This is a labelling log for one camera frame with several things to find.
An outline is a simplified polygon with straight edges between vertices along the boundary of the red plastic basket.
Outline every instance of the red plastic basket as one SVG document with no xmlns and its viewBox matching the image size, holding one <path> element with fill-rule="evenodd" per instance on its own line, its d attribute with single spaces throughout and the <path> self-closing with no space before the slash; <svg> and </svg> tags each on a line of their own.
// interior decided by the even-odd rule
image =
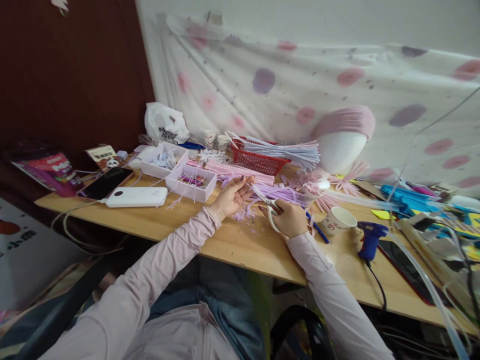
<svg viewBox="0 0 480 360">
<path fill-rule="evenodd" d="M 249 143 L 259 144 L 256 141 L 247 140 L 245 137 L 241 136 L 241 138 Z M 238 139 L 233 139 L 233 143 L 238 146 L 238 148 L 233 145 L 230 146 L 231 151 L 233 152 L 233 162 L 238 166 L 252 169 L 265 175 L 275 176 L 280 170 L 282 170 L 285 164 L 292 162 L 290 159 L 286 158 L 265 156 L 245 151 L 243 150 L 244 143 Z M 269 142 L 269 144 L 275 145 L 276 142 Z"/>
</svg>

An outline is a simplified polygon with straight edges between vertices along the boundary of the wooden table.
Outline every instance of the wooden table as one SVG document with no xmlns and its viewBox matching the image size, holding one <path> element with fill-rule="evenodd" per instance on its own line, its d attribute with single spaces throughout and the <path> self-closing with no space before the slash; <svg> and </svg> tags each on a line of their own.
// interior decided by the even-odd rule
<svg viewBox="0 0 480 360">
<path fill-rule="evenodd" d="M 286 166 L 282 170 L 282 174 L 288 178 L 295 171 L 296 168 Z M 139 172 L 126 186 L 138 179 Z M 136 186 L 150 186 L 156 181 L 158 179 L 144 175 Z M 208 199 L 207 205 L 216 199 L 220 191 L 219 184 Z M 187 222 L 190 217 L 197 214 L 204 206 L 200 202 L 194 203 L 193 200 L 184 197 L 174 208 L 167 209 L 178 197 L 178 195 L 171 193 L 165 205 L 160 208 L 130 207 L 114 209 L 97 203 L 80 208 L 74 211 L 72 215 L 92 223 L 159 242 Z M 35 203 L 40 207 L 63 212 L 82 202 L 83 200 L 80 198 L 62 198 L 55 193 L 51 193 Z M 358 221 L 389 226 L 388 221 L 378 219 L 368 208 L 349 203 L 343 203 L 341 206 L 350 211 Z M 225 219 L 222 227 L 216 231 L 211 239 L 206 241 L 200 253 L 203 256 L 257 273 L 306 285 L 304 272 L 290 255 L 286 245 L 278 234 L 271 229 L 268 220 L 260 214 L 260 211 L 257 209 L 256 212 L 258 217 L 251 222 L 237 223 L 231 218 Z M 325 214 L 320 213 L 315 205 L 314 216 L 318 222 Z M 397 236 L 414 253 L 419 262 L 423 263 L 405 237 L 401 234 Z M 353 228 L 335 236 L 328 235 L 330 244 L 326 244 L 318 234 L 315 239 L 322 251 L 325 252 L 328 260 L 335 265 L 336 270 L 355 298 L 362 304 L 381 308 L 383 300 L 380 289 L 365 264 L 357 256 L 359 250 L 357 246 L 361 237 L 362 232 L 358 228 Z M 384 288 L 389 312 L 443 326 L 443 320 L 437 308 L 423 302 L 380 251 L 377 251 L 371 265 Z M 468 325 L 465 325 L 465 328 L 469 332 L 472 331 Z"/>
</svg>

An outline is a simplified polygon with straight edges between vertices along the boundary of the polka dot fabric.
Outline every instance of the polka dot fabric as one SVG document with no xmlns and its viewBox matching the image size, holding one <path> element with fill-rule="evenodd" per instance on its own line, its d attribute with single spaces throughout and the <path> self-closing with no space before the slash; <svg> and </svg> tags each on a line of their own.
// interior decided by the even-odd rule
<svg viewBox="0 0 480 360">
<path fill-rule="evenodd" d="M 232 130 L 267 141 L 309 141 L 320 119 L 358 105 L 375 117 L 363 177 L 393 182 L 415 135 L 480 86 L 480 59 L 409 44 L 315 47 L 264 42 L 225 26 L 166 17 L 158 101 L 183 112 L 192 136 Z M 480 196 L 480 91 L 415 140 L 404 178 Z"/>
</svg>

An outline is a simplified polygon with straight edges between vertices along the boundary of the person's right hand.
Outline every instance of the person's right hand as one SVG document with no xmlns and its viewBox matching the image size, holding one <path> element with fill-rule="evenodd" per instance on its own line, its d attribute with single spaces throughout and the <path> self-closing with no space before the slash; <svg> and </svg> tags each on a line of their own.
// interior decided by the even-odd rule
<svg viewBox="0 0 480 360">
<path fill-rule="evenodd" d="M 282 199 L 278 199 L 275 203 L 283 210 L 281 215 L 272 216 L 273 222 L 282 234 L 291 239 L 309 230 L 306 211 L 300 205 Z M 268 218 L 267 209 L 263 206 L 259 206 L 259 208 L 263 215 Z"/>
</svg>

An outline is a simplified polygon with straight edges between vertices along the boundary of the blue glue gun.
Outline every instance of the blue glue gun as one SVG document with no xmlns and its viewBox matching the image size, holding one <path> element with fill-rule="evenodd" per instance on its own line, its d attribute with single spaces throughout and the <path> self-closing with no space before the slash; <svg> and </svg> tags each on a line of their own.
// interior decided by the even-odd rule
<svg viewBox="0 0 480 360">
<path fill-rule="evenodd" d="M 358 252 L 360 259 L 372 261 L 377 251 L 380 238 L 387 236 L 389 229 L 375 222 L 359 221 L 357 226 L 363 230 L 363 245 Z"/>
</svg>

